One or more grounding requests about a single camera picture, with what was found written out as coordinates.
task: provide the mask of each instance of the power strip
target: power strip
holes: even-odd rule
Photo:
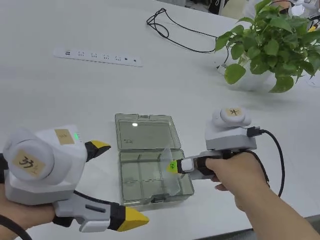
[[[53,51],[57,58],[76,59],[107,64],[120,64],[134,67],[142,67],[139,57],[128,56],[123,54],[101,53],[98,51],[86,51],[79,49],[57,47]]]

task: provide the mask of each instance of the table surface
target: table surface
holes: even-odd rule
[[[220,35],[234,19],[152,0],[4,0],[0,3],[0,146],[17,127],[38,131],[76,124],[83,140],[113,148],[89,162],[79,191],[120,201],[116,113],[170,115],[186,156],[206,149],[205,121],[220,107],[248,108],[252,123],[281,143],[286,183],[283,199],[302,216],[320,214],[318,181],[319,89],[302,79],[284,94],[229,90],[215,66],[225,52],[199,54],[161,38],[146,26],[160,8],[190,28]],[[191,48],[210,50],[210,37],[185,31],[160,16],[170,36]],[[56,47],[140,56],[143,67],[56,58]],[[259,154],[274,191],[280,187],[277,148],[257,138]],[[34,239],[198,239],[251,228],[232,195],[209,180],[193,181],[194,196],[163,209],[148,210],[148,225],[128,232],[85,234],[47,224],[31,229]]]

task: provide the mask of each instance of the human hand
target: human hand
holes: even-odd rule
[[[54,207],[50,204],[43,206],[26,206],[7,200],[5,185],[0,184],[0,215],[3,215],[25,230],[52,222],[55,217]]]
[[[235,198],[237,207],[244,211],[246,198],[269,189],[264,172],[251,153],[241,153],[230,159],[211,159],[205,162],[207,168],[216,174],[212,181],[221,183],[215,188],[220,191],[230,191]]]

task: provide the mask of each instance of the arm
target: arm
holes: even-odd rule
[[[229,160],[207,159],[216,173],[216,189],[230,191],[244,211],[259,240],[320,240],[312,226],[266,184],[262,169],[253,155],[242,153]]]
[[[5,185],[0,184],[0,215],[5,216],[27,230],[34,226],[52,222],[55,210],[52,205],[24,206],[8,201]],[[12,231],[0,226],[0,240],[13,240],[17,237]]]

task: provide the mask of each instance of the white flower pot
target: white flower pot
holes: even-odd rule
[[[245,75],[234,84],[228,84],[232,90],[246,92],[268,93],[276,85],[275,74],[266,71],[261,75],[252,74],[250,71],[250,59],[242,55],[239,62],[246,70]]]

